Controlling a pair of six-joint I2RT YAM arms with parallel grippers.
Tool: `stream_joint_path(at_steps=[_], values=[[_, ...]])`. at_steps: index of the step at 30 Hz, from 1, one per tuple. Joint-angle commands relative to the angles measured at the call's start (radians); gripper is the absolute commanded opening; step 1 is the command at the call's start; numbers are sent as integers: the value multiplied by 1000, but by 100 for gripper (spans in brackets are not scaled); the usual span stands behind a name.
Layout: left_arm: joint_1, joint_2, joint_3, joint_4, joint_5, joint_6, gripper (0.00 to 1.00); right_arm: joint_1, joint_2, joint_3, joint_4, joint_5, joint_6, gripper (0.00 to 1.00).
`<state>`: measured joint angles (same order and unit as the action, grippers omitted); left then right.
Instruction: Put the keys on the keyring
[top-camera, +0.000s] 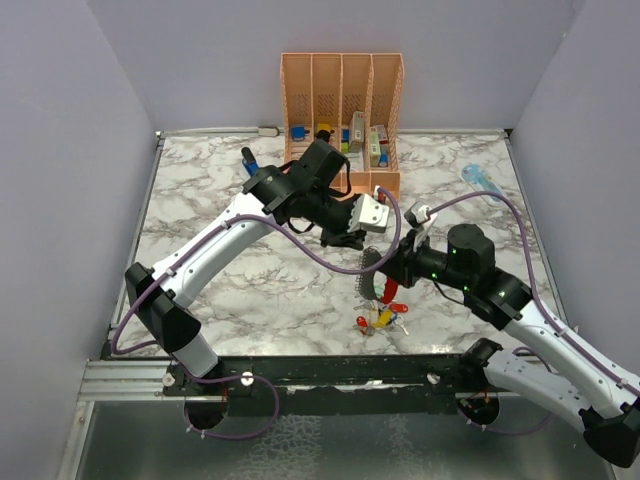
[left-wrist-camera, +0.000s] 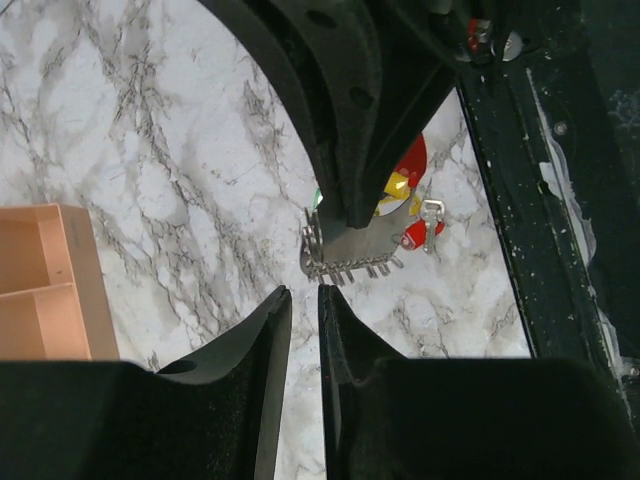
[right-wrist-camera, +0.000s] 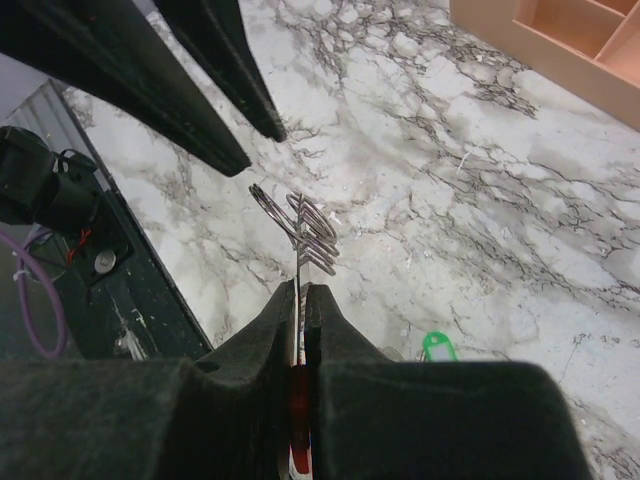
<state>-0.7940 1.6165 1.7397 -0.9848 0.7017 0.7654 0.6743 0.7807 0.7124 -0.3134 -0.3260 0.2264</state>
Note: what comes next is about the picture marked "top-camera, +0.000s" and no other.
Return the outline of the grey red key organizer plate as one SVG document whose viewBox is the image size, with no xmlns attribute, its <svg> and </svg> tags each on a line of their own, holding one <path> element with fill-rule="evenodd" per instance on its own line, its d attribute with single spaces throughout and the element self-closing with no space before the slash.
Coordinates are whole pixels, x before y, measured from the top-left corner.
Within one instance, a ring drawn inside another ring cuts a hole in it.
<svg viewBox="0 0 640 480">
<path fill-rule="evenodd" d="M 365 300 L 377 301 L 380 304 L 384 305 L 389 305 L 393 302 L 397 294 L 399 284 L 393 278 L 393 276 L 389 275 L 389 271 L 394 269 L 395 257 L 397 253 L 398 250 L 395 249 L 389 255 L 381 255 L 380 252 L 373 247 L 367 247 L 363 251 L 360 261 L 361 270 L 372 267 L 374 264 L 377 264 L 383 257 L 387 258 L 384 265 L 380 269 L 361 273 L 357 276 L 356 290 Z M 378 292 L 376 290 L 374 284 L 374 277 L 376 273 L 383 274 L 385 277 L 383 289 L 381 290 L 381 292 Z"/>
</svg>

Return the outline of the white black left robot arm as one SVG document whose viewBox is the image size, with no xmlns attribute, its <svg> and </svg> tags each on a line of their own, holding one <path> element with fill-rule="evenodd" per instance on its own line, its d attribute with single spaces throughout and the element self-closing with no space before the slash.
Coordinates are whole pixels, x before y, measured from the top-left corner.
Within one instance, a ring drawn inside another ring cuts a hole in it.
<svg viewBox="0 0 640 480">
<path fill-rule="evenodd" d="M 189 307 L 228 264 L 270 233 L 289 233 L 295 219 L 320 227 L 325 244 L 362 245 L 363 223 L 373 215 L 374 200 L 331 186 L 349 168 L 344 155 L 316 140 L 297 160 L 258 168 L 231 204 L 172 255 L 151 267 L 136 262 L 128 268 L 125 316 L 137 317 L 153 340 L 186 368 L 186 382 L 195 392 L 214 392 L 221 371 L 218 355 Z"/>
</svg>

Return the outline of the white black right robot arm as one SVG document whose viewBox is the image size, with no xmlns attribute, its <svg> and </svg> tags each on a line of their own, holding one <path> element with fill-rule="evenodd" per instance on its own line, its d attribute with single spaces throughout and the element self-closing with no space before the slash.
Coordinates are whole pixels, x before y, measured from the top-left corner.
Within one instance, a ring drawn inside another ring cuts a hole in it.
<svg viewBox="0 0 640 480">
<path fill-rule="evenodd" d="M 459 290 L 476 317 L 539 354 L 555 369 L 527 373 L 513 355 L 490 347 L 459 367 L 461 383 L 481 391 L 492 384 L 511 390 L 563 418 L 607 462 L 629 468 L 639 455 L 639 377 L 615 364 L 542 302 L 516 276 L 495 263 L 494 243 L 476 225 L 460 224 L 444 252 L 413 233 L 381 267 L 410 288 L 425 279 Z"/>
</svg>

